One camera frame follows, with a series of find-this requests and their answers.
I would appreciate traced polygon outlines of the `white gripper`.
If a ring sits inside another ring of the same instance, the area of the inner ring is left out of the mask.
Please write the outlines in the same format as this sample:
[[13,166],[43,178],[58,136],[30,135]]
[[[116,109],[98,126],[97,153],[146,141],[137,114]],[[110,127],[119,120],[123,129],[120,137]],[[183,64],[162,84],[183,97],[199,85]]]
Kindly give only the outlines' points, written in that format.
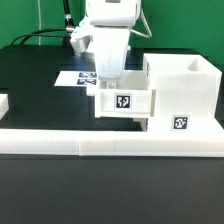
[[117,80],[124,70],[129,37],[128,27],[94,27],[95,68],[100,80],[109,80],[107,89],[118,88]]

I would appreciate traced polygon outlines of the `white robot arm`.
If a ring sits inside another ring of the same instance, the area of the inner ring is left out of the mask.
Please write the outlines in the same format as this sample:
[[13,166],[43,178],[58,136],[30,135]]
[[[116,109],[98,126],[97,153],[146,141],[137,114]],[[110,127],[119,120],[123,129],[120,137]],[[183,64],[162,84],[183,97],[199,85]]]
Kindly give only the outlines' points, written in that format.
[[124,71],[132,33],[151,38],[142,0],[86,0],[85,16],[71,33],[75,55],[94,56],[98,79],[116,88]]

